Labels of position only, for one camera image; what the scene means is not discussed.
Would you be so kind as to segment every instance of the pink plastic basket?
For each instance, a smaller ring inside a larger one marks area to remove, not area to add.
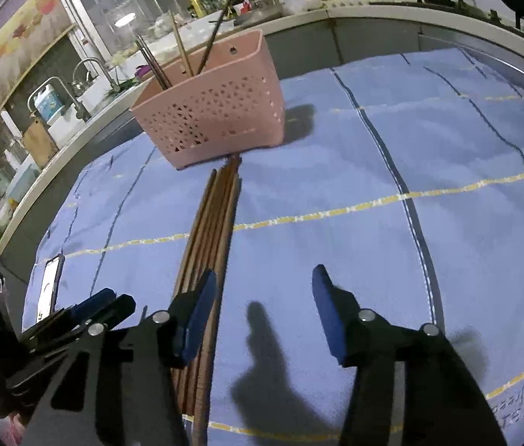
[[[203,53],[189,56],[194,71]],[[283,94],[261,30],[215,43],[200,75],[188,78],[181,60],[163,70],[173,86],[152,79],[131,110],[175,168],[283,141]]]

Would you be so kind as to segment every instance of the yellow stripe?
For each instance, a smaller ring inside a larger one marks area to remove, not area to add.
[[[331,209],[328,211],[318,211],[315,213],[302,214],[299,216],[282,216],[273,219],[267,219],[264,221],[259,221],[257,223],[242,223],[236,224],[233,226],[233,231],[241,231],[244,229],[259,229],[262,227],[276,226],[277,224],[287,224],[287,223],[298,223],[302,221],[313,221],[317,219],[324,219],[333,216],[339,216],[341,214],[356,213],[357,211],[364,211],[366,209],[375,208],[378,206],[385,206],[386,204],[395,203],[397,201],[405,201],[408,199],[414,198],[424,198],[430,196],[440,196],[442,194],[458,194],[458,193],[467,193],[469,191],[476,191],[485,186],[490,186],[492,184],[505,184],[509,182],[517,182],[524,180],[524,172],[521,174],[516,174],[516,176],[509,176],[506,178],[498,178],[496,180],[481,180],[474,182],[472,184],[467,184],[461,188],[448,188],[441,190],[430,190],[430,191],[411,191],[404,194],[394,194],[391,196],[385,196],[373,201],[367,201],[365,203],[354,204],[353,206],[346,206],[344,208]],[[74,256],[80,256],[88,253],[103,253],[104,251],[113,251],[120,250],[121,248],[126,248],[131,245],[152,245],[156,243],[165,243],[167,241],[177,241],[178,239],[186,239],[189,237],[189,233],[178,233],[172,236],[165,236],[163,238],[150,238],[150,239],[132,239],[117,245],[111,245],[106,248],[100,248],[98,250],[79,250],[73,253],[67,254],[66,258],[71,258]]]
[[[503,393],[504,391],[506,391],[513,385],[519,383],[523,379],[524,379],[524,372],[514,377],[511,381],[505,383],[503,386],[498,387],[497,389],[490,392],[489,394],[486,394],[485,399],[487,399],[488,401],[490,399],[493,399],[495,396],[500,395],[501,393]],[[193,422],[193,416],[187,416],[184,414],[183,418],[187,419],[188,421]],[[320,441],[329,441],[329,440],[338,439],[337,434],[316,434],[316,435],[280,434],[280,433],[264,432],[258,429],[246,429],[245,427],[229,426],[228,424],[217,423],[215,421],[210,421],[208,423],[208,427],[210,427],[211,429],[221,429],[224,431],[233,432],[236,434],[243,434],[246,436],[256,436],[257,438],[276,439],[278,441],[320,442]],[[390,428],[390,434],[401,432],[403,427],[404,426],[402,424],[395,424],[394,426]]]

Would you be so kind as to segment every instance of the cutting board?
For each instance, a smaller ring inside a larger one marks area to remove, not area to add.
[[[40,169],[43,169],[59,150],[43,123],[38,119],[33,121],[22,136],[22,144]]]

